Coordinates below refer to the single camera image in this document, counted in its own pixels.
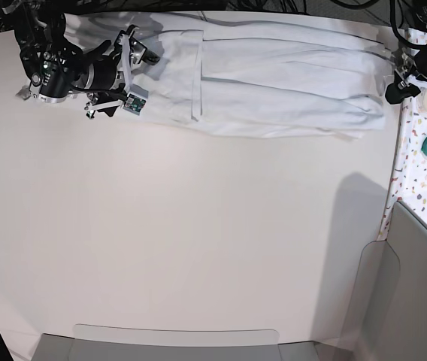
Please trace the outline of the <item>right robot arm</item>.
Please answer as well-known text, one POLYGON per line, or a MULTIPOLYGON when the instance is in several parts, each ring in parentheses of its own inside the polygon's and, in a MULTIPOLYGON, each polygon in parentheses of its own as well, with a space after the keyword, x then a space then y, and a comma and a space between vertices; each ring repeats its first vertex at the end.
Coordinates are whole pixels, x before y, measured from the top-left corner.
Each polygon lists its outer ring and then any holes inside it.
POLYGON ((29 79, 29 95, 46 103, 60 103, 84 94, 88 118, 97 113, 112 117, 122 108, 140 114, 147 96, 133 89, 132 66, 155 65, 159 56, 135 38, 136 26, 119 31, 84 51, 65 37, 67 14, 96 9, 100 1, 2 1, 20 47, 20 60, 29 79))

